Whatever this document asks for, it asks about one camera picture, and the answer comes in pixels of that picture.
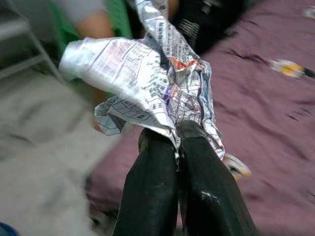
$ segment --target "purple bed sheet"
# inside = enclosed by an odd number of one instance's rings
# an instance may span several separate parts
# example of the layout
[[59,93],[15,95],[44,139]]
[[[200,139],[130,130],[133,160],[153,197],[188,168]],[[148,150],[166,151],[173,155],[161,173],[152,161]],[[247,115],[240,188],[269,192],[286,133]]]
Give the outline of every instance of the purple bed sheet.
[[[315,70],[315,20],[303,15],[312,5],[260,2],[233,37],[203,56],[213,71],[225,148],[252,171],[239,186],[262,236],[315,236],[315,80],[285,76],[266,63],[285,59]],[[91,215],[118,211],[141,130],[123,136],[90,174]]]

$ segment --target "black bag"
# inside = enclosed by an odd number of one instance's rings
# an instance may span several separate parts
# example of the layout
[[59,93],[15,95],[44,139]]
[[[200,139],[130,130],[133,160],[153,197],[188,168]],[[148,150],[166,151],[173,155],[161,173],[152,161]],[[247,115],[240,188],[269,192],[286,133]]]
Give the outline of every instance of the black bag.
[[181,0],[174,26],[197,54],[208,50],[245,9],[247,0]]

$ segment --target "floor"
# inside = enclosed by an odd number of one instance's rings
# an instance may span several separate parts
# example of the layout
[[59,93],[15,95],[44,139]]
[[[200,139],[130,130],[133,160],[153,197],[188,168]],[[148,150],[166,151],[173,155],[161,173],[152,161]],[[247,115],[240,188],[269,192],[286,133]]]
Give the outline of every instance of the floor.
[[91,230],[85,176],[119,140],[91,127],[72,88],[33,70],[0,81],[0,222],[21,236],[111,235]]

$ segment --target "crumpled newspaper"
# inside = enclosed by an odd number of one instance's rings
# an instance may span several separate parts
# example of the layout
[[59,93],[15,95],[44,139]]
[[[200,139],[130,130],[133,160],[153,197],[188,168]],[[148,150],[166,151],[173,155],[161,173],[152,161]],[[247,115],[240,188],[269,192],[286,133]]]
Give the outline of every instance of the crumpled newspaper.
[[117,95],[95,108],[105,134],[120,133],[128,121],[168,137],[179,148],[176,123],[189,119],[201,125],[210,145],[223,159],[210,65],[168,22],[166,0],[135,2],[147,31],[143,39],[86,38],[71,42],[60,63],[61,72]]

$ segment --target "person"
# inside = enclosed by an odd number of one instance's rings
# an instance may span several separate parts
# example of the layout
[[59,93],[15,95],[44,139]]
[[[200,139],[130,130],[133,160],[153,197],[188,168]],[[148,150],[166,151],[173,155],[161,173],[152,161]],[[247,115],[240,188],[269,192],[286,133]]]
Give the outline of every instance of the person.
[[[69,22],[76,28],[82,38],[109,38],[115,36],[111,26],[105,0],[53,0],[65,14]],[[127,1],[134,9],[134,2]],[[172,19],[178,8],[179,0],[169,0],[169,19]],[[94,97],[94,106],[104,102],[104,92],[91,87]],[[94,119],[94,128],[101,129]]]

